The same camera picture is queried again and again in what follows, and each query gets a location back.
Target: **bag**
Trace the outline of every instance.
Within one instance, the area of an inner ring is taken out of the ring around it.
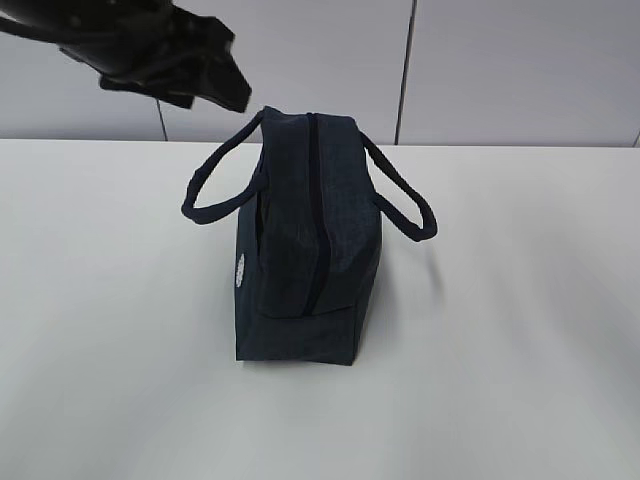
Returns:
[[[194,207],[222,157],[259,124],[262,153],[248,187],[226,202]],[[422,227],[376,193],[365,148],[375,165],[418,205]],[[285,115],[270,107],[196,170],[182,212],[208,224],[239,207],[237,360],[351,365],[380,259],[380,212],[416,242],[437,231],[427,202],[352,118]]]

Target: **bag handle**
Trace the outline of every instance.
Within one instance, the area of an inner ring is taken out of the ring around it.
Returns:
[[[380,149],[362,132],[362,143],[369,152],[373,163],[382,172],[391,179],[400,189],[406,193],[411,200],[413,200],[420,209],[420,215],[422,216],[422,228],[411,222],[400,211],[393,206],[389,200],[384,198],[378,192],[375,192],[374,203],[376,206],[384,212],[386,217],[398,227],[398,229],[409,237],[414,242],[420,242],[422,240],[428,240],[438,233],[438,224],[436,223],[436,217],[433,215],[431,207],[422,196],[416,192],[411,186],[400,176],[398,171],[391,165],[391,162]]]
[[[267,186],[267,176],[264,173],[259,173],[254,175],[247,188],[237,196],[209,207],[195,207],[200,190],[202,190],[205,182],[213,170],[218,166],[218,163],[220,163],[220,160],[222,160],[227,153],[240,145],[254,132],[262,121],[263,116],[263,111],[258,112],[258,114],[253,117],[253,120],[251,120],[233,137],[223,143],[215,152],[213,152],[204,164],[194,172],[193,178],[187,187],[187,196],[182,204],[182,213],[185,217],[190,218],[198,225],[217,222],[229,215],[235,209],[244,205],[251,197]]]

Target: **insulated bag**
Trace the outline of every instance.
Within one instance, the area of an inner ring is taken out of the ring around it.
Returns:
[[[222,157],[258,125],[263,147],[247,188],[223,203],[195,207]],[[421,227],[375,191],[365,149],[418,205]],[[271,107],[196,170],[182,212],[208,224],[237,208],[237,360],[351,365],[380,259],[380,212],[416,242],[437,232],[427,202],[352,118],[286,115]]]

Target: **table surface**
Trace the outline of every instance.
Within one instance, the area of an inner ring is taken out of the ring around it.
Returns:
[[[640,150],[384,148],[440,233],[385,221],[338,367],[234,360],[214,146],[0,141],[0,478],[640,478]]]

